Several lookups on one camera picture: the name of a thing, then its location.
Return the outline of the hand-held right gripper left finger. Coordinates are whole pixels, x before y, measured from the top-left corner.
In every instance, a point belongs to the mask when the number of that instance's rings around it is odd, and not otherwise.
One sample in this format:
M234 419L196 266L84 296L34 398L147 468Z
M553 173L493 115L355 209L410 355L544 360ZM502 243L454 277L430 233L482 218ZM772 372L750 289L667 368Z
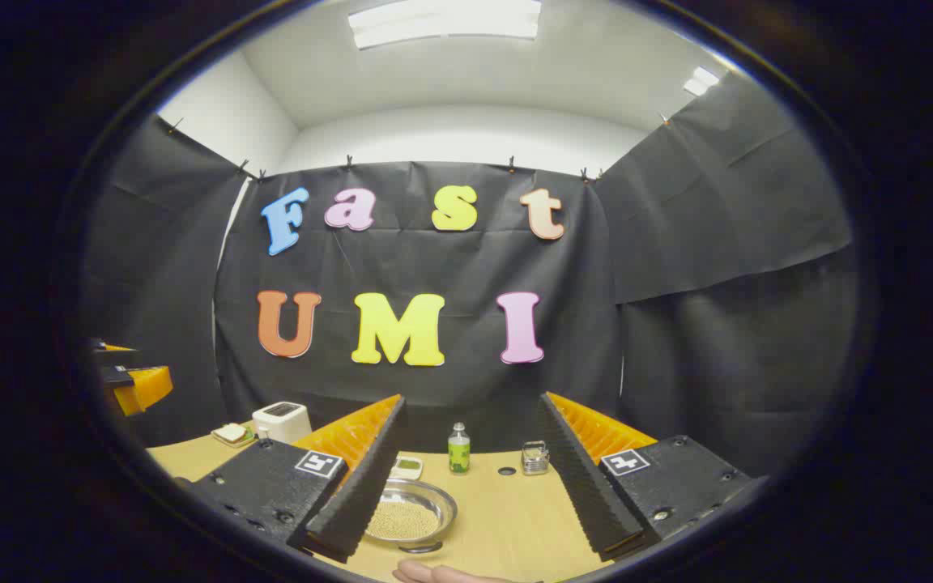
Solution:
M395 394L292 445L256 440L190 491L252 535L345 562L373 519L404 425Z

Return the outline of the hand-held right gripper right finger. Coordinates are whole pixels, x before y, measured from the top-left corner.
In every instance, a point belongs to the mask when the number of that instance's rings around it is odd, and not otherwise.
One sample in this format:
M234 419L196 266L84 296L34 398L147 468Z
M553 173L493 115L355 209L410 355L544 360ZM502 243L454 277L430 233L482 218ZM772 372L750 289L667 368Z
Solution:
M552 392L540 402L549 462L601 560L695 528L752 484L690 436L656 440Z

